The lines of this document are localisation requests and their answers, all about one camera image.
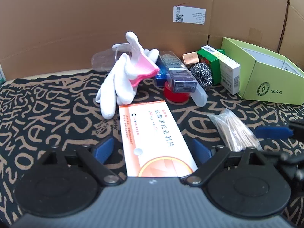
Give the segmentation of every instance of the qr code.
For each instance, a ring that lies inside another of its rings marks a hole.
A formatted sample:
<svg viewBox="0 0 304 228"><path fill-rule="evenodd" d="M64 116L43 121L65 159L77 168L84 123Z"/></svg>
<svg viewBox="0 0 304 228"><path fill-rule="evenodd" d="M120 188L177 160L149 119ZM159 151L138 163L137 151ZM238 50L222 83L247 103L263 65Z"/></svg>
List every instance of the qr code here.
<svg viewBox="0 0 304 228"><path fill-rule="evenodd" d="M184 22L184 15L183 14L176 14L175 15L175 22Z"/></svg>

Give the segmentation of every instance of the black round pad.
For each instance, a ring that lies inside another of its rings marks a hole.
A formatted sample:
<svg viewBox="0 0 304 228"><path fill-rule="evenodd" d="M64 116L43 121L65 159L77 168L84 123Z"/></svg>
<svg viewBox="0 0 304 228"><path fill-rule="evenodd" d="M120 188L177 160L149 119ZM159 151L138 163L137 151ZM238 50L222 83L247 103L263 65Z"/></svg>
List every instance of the black round pad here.
<svg viewBox="0 0 304 228"><path fill-rule="evenodd" d="M98 185L89 174L57 164L41 165L26 174L15 189L19 206L43 217L62 217L88 207Z"/></svg>
<svg viewBox="0 0 304 228"><path fill-rule="evenodd" d="M291 195L289 184L274 168L259 165L223 171L209 181L207 191L220 209L244 218L277 214Z"/></svg>

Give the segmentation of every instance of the white plastic piece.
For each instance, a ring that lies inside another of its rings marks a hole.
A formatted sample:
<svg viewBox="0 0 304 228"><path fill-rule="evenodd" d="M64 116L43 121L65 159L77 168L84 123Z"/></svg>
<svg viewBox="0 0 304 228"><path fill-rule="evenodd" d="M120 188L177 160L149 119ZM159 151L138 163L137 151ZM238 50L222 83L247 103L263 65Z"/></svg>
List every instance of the white plastic piece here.
<svg viewBox="0 0 304 228"><path fill-rule="evenodd" d="M207 103L207 94L205 90L198 83L194 93L190 93L190 96L194 100L195 104L199 107L203 107Z"/></svg>

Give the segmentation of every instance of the green logo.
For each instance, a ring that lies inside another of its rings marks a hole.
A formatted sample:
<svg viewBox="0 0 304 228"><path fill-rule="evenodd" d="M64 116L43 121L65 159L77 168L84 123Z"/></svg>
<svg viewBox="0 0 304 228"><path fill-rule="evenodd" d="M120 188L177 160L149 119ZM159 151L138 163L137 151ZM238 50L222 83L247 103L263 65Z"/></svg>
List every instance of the green logo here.
<svg viewBox="0 0 304 228"><path fill-rule="evenodd" d="M269 85L268 82L262 83L262 84L259 86L259 88L257 89L258 95L260 95L260 96L265 95L265 94L268 92L269 87L270 87L270 85Z"/></svg>

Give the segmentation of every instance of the barcode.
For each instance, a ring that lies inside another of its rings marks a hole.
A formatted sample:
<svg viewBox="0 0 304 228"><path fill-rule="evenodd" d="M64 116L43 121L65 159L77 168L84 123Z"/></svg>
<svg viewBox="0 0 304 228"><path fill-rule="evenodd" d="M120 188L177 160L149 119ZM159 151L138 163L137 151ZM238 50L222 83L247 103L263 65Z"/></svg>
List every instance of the barcode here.
<svg viewBox="0 0 304 228"><path fill-rule="evenodd" d="M239 77L240 76L237 76L237 77L234 78L234 86L235 87L237 87L239 85Z"/></svg>
<svg viewBox="0 0 304 228"><path fill-rule="evenodd" d="M184 22L184 15L183 14L176 14L175 15L175 22Z"/></svg>
<svg viewBox="0 0 304 228"><path fill-rule="evenodd" d="M210 49L209 47L206 47L205 49L210 51L210 52L214 52L214 50Z"/></svg>

